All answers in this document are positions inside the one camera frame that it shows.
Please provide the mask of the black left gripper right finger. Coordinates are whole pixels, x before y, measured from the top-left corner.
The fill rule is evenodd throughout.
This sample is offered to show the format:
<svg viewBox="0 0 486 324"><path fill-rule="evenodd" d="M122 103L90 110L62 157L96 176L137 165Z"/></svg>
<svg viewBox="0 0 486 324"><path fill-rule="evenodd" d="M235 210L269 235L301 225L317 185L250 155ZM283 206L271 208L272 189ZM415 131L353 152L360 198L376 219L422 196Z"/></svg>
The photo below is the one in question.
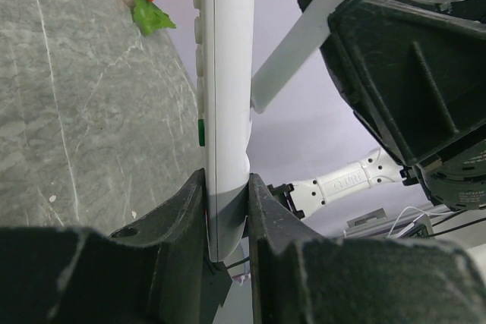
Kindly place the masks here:
<svg viewBox="0 0 486 324"><path fill-rule="evenodd" d="M248 183L256 323L483 323L485 284L447 241L326 238Z"/></svg>

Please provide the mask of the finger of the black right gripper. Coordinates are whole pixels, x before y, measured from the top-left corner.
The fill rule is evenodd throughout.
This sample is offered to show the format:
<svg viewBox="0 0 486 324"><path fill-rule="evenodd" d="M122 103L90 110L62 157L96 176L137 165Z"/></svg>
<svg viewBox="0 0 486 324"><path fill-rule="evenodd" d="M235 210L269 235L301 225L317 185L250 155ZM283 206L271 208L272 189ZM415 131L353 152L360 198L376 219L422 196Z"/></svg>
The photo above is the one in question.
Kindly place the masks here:
<svg viewBox="0 0 486 324"><path fill-rule="evenodd" d="M320 53L341 97L399 163L485 138L485 0L345 0Z"/></svg>

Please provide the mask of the white battery cover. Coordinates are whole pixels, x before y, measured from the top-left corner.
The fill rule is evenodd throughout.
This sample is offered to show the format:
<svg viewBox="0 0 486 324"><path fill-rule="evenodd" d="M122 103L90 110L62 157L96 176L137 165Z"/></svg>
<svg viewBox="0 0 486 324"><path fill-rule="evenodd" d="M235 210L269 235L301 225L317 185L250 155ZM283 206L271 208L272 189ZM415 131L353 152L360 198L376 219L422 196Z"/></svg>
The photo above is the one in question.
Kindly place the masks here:
<svg viewBox="0 0 486 324"><path fill-rule="evenodd" d="M295 73L330 35L327 18L345 0L310 4L251 79L251 106L263 113Z"/></svg>

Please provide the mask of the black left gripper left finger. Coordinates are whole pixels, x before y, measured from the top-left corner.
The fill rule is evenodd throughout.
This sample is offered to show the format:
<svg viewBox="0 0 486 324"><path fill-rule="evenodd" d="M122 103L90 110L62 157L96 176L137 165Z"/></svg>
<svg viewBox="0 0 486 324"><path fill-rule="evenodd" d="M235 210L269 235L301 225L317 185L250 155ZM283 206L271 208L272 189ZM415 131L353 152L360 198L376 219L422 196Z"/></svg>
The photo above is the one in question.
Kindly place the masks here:
<svg viewBox="0 0 486 324"><path fill-rule="evenodd" d="M105 236L91 228L1 230L3 323L196 323L204 173Z"/></svg>

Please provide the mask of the white remote control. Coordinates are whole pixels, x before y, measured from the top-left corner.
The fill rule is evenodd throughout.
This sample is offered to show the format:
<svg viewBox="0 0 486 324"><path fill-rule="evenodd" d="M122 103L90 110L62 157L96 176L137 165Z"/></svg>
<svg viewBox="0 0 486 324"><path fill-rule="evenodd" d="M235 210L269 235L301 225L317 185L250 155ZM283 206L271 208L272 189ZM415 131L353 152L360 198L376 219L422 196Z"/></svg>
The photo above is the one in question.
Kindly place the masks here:
<svg viewBox="0 0 486 324"><path fill-rule="evenodd" d="M222 262L238 246L246 221L254 0L193 0L193 6L208 254Z"/></svg>

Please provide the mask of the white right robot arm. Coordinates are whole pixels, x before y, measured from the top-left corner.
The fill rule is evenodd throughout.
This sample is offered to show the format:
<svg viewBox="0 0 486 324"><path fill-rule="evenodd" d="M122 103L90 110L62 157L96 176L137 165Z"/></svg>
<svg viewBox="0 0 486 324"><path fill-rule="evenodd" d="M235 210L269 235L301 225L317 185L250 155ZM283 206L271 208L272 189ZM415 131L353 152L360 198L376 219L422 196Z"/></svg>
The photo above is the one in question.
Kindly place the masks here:
<svg viewBox="0 0 486 324"><path fill-rule="evenodd" d="M349 194L419 184L434 205L485 207L485 0L297 0L328 28L319 50L379 147L286 185L305 219Z"/></svg>

